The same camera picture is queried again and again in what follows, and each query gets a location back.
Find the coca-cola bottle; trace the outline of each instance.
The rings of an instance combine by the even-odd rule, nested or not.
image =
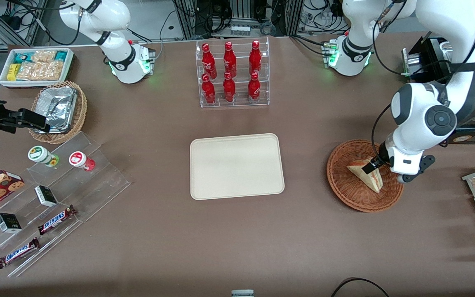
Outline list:
[[[217,77],[217,71],[215,70],[215,59],[214,55],[210,52],[210,46],[208,43],[203,43],[201,46],[203,49],[203,68],[205,73],[207,73],[211,79]]]
[[[249,81],[249,102],[252,104],[258,103],[260,100],[260,82],[258,81],[258,73],[254,72],[250,76]]]
[[[201,88],[203,89],[203,96],[205,97],[206,104],[214,105],[215,104],[215,88],[213,83],[210,81],[208,74],[203,73],[203,84]]]
[[[228,103],[234,102],[236,96],[236,84],[232,79],[230,71],[225,73],[225,81],[223,81],[223,89],[225,90],[225,100]]]
[[[260,52],[260,42],[254,40],[252,42],[252,51],[250,51],[249,56],[249,73],[252,75],[255,71],[260,73],[261,70],[261,52]]]
[[[236,63],[236,54],[232,49],[232,42],[225,42],[225,56],[223,57],[225,63],[225,71],[229,71],[232,77],[238,75],[238,64]]]

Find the table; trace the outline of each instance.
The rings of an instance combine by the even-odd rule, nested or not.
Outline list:
[[[421,35],[382,34],[379,54],[399,69],[400,49]],[[22,276],[1,274],[0,296],[327,296],[352,276],[392,296],[475,296],[475,205],[460,179],[475,172],[475,145],[430,150],[437,161],[390,210],[350,209],[326,181],[327,158],[341,142],[369,139],[403,81],[375,58],[343,77],[289,38],[270,42],[271,105],[225,111],[199,107],[195,42],[166,43],[155,75],[134,85],[111,75],[98,47],[74,47],[70,79],[89,104],[83,130],[133,184]],[[37,92],[1,88],[0,98],[29,107]],[[387,113],[376,140],[395,127]],[[285,191],[192,199],[190,143],[256,133],[279,137]],[[27,130],[0,132],[0,169],[32,165],[36,144]],[[351,283],[337,296],[368,295],[377,290]]]

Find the acrylic bottle rack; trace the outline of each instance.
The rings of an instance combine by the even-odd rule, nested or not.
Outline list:
[[[259,72],[258,81],[261,84],[260,99],[258,103],[252,104],[249,102],[249,55],[252,49],[252,41],[258,40],[260,42],[261,51],[261,71]],[[269,64],[269,39],[268,38],[243,38],[243,39],[231,39],[232,48],[236,54],[237,61],[237,76],[234,78],[236,85],[236,96],[233,103],[228,103],[224,98],[223,81],[225,66],[223,64],[223,56],[225,54],[225,41],[227,40],[203,40],[197,41],[195,51],[195,62],[198,73],[198,85],[199,85],[199,98],[202,108],[217,108],[217,107],[246,107],[246,106],[265,106],[270,103],[270,64]],[[201,45],[208,43],[210,45],[210,51],[215,58],[215,68],[217,70],[217,77],[211,82],[215,87],[215,104],[208,105],[203,96],[203,90],[201,85],[203,83],[201,76],[204,73],[203,68],[203,51]]]
[[[0,257],[29,243],[34,237],[38,238],[41,248],[11,262],[0,270],[2,274],[8,277],[19,276],[130,185],[122,173],[109,163],[99,147],[85,133],[80,132],[52,151],[60,157],[56,167],[36,163],[20,174],[25,186],[1,201],[0,212],[15,214],[22,230],[18,233],[3,233],[0,230]],[[84,171],[69,164],[68,157],[75,151],[81,151],[92,158],[96,167],[92,171]],[[56,206],[40,204],[34,192],[39,184],[52,190],[58,201]],[[78,213],[40,236],[38,226],[69,205],[73,205]]]

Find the wicker basket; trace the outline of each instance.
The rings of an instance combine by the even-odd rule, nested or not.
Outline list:
[[[365,160],[375,155],[371,142],[364,139],[346,141],[332,151],[327,161],[327,179],[340,200],[350,207],[377,212],[390,208],[398,201],[404,185],[397,180],[397,174],[390,168],[379,168],[383,186],[379,193],[373,192],[362,180],[347,169],[347,164],[355,160]]]
[[[82,92],[82,89],[72,81],[64,81],[61,83],[56,83],[49,88],[61,88],[61,87],[72,87],[78,91],[78,98],[76,101],[76,107],[74,107],[74,116],[71,123],[71,130],[65,134],[40,134],[34,132],[32,129],[29,129],[29,133],[32,135],[34,139],[37,141],[47,142],[51,144],[60,144],[68,141],[74,135],[82,129],[83,122],[85,121],[85,112],[87,111],[87,99],[85,99],[85,94]],[[32,103],[32,110],[36,109],[36,104],[38,103],[38,96],[36,96],[36,100]]]

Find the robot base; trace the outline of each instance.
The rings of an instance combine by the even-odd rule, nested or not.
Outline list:
[[[153,74],[155,50],[135,44],[132,47],[135,49],[135,59],[128,65],[126,70],[117,70],[109,63],[113,74],[123,83],[136,83],[145,76]]]
[[[353,62],[351,58],[343,52],[341,45],[345,38],[345,36],[340,36],[322,45],[322,53],[328,55],[324,57],[324,66],[326,68],[335,69],[341,75],[355,76],[361,73],[362,69],[369,64],[371,53],[368,54],[365,60]]]

